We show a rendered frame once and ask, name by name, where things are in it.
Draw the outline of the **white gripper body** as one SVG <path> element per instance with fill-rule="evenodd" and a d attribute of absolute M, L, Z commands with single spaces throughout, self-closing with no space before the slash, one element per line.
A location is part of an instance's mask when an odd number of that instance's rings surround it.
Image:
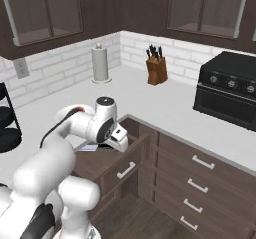
<path fill-rule="evenodd" d="M 127 133 L 123 131 L 119 133 L 114 132 L 105 143 L 119 152 L 125 152 L 128 148 Z"/>

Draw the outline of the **open brown drawer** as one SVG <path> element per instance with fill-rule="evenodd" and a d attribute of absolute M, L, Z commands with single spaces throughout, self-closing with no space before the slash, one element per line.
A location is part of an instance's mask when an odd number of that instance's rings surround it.
<path fill-rule="evenodd" d="M 139 123 L 131 118 L 124 119 L 120 125 L 128 132 L 128 148 L 125 152 L 111 148 L 97 148 L 94 152 L 76 152 L 73 175 L 97 183 L 102 196 L 123 183 L 145 160 L 149 135 L 139 135 Z M 125 171 L 129 167 L 129 162 L 134 162 L 136 167 L 123 179 L 118 179 L 117 173 Z"/>

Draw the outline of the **brown drawer front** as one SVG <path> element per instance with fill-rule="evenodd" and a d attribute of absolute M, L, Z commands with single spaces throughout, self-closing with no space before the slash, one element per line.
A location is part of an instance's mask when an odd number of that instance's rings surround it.
<path fill-rule="evenodd" d="M 162 193 L 155 193 L 155 205 L 160 208 L 165 214 L 172 217 L 189 231 L 193 232 L 200 239 L 251 239 L 253 232 L 244 228 L 236 222 L 231 222 L 227 228 L 224 225 L 229 221 L 228 218 L 221 220 L 221 225 L 210 222 L 203 213 L 198 213 L 186 206 L 183 202 L 179 202 L 165 197 Z M 198 225 L 198 229 L 194 231 L 183 222 L 180 217 L 193 224 Z"/>
<path fill-rule="evenodd" d="M 179 182 L 172 183 L 167 179 L 157 175 L 155 193 L 156 192 L 162 193 L 165 197 L 179 202 L 183 202 L 184 199 L 187 198 L 189 202 L 194 206 L 202 207 L 202 213 L 210 222 L 214 224 L 218 223 L 219 225 L 221 225 L 221 220 L 224 218 L 228 218 L 229 221 L 224 225 L 225 228 L 227 228 L 231 222 L 236 222 L 237 224 L 242 225 L 244 228 L 250 229 L 253 232 L 253 235 L 255 234 L 255 230 L 249 225 L 241 223 L 239 220 L 236 220 L 228 213 L 224 213 L 217 208 L 213 208 L 201 196 L 196 196 L 194 193 L 186 191 Z"/>
<path fill-rule="evenodd" d="M 226 185 L 256 203 L 256 177 L 164 134 L 159 136 L 157 150 L 158 155 L 162 154 L 214 183 Z M 194 162 L 193 155 L 207 163 L 214 163 L 215 168 L 210 170 Z"/>
<path fill-rule="evenodd" d="M 245 195 L 235 192 L 226 185 L 214 183 L 205 176 L 187 169 L 162 154 L 158 155 L 156 169 L 163 178 L 179 182 L 186 191 L 201 196 L 213 208 L 217 208 L 224 213 L 230 213 L 247 225 L 255 225 L 256 203 Z M 189 178 L 192 178 L 201 187 L 208 187 L 208 192 L 203 193 L 189 185 L 187 183 Z"/>

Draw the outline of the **wooden knife block with knives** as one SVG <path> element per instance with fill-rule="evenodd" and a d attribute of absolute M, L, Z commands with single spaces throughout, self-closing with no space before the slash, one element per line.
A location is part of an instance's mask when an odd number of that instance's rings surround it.
<path fill-rule="evenodd" d="M 148 59 L 146 66 L 148 70 L 148 83 L 158 85 L 168 79 L 165 57 L 162 53 L 162 47 L 150 45 L 146 50 Z"/>

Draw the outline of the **brown lower cupboard door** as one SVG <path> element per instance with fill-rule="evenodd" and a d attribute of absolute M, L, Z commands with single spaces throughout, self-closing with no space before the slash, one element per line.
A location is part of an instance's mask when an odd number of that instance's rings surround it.
<path fill-rule="evenodd" d="M 97 206 L 89 211 L 88 216 L 92 224 L 96 224 L 101 217 L 103 212 L 113 203 L 117 202 L 119 199 L 124 198 L 126 195 L 132 194 L 133 196 L 138 196 L 138 173 L 135 172 L 127 180 L 125 180 L 121 185 L 117 186 L 107 195 L 101 197 L 100 202 Z"/>

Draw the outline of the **white paper towel roll holder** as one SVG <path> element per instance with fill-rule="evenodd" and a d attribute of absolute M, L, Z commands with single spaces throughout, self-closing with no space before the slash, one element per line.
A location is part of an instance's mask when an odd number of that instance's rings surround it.
<path fill-rule="evenodd" d="M 92 65 L 93 65 L 93 79 L 94 83 L 104 84 L 111 81 L 108 72 L 107 49 L 101 43 L 97 43 L 91 49 Z"/>

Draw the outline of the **black toaster oven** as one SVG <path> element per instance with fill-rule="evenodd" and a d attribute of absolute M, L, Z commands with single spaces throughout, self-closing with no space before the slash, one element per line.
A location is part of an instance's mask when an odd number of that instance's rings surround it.
<path fill-rule="evenodd" d="M 223 51 L 203 64 L 193 109 L 256 132 L 256 57 Z"/>

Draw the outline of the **grey wall socket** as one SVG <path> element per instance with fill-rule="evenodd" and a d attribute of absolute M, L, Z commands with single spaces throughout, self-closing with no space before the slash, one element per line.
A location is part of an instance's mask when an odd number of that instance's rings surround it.
<path fill-rule="evenodd" d="M 19 79 L 29 76 L 29 70 L 25 58 L 19 58 L 13 61 L 14 68 Z"/>

